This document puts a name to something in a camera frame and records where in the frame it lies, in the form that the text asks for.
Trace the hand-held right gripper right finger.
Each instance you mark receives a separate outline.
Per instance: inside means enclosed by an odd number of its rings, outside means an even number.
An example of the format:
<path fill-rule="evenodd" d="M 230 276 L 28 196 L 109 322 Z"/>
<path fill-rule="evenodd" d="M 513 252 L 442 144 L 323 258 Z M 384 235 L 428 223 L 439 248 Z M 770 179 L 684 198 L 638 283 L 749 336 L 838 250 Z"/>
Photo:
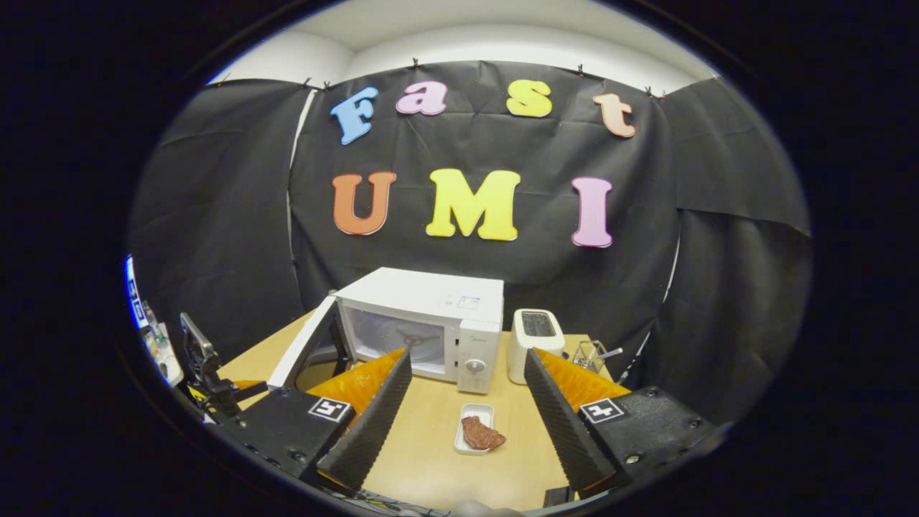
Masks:
<path fill-rule="evenodd" d="M 548 351 L 526 353 L 524 377 L 579 498 L 653 482 L 722 435 L 659 387 L 630 391 Z"/>

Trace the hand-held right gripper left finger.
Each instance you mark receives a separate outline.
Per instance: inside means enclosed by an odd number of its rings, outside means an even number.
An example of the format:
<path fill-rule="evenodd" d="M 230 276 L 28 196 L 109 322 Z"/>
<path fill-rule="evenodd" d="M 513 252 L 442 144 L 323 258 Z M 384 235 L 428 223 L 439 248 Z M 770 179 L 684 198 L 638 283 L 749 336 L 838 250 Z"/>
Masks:
<path fill-rule="evenodd" d="M 353 495 L 370 474 L 412 378 L 410 353 L 395 350 L 306 392 L 276 388 L 217 428 L 289 477 Z"/>

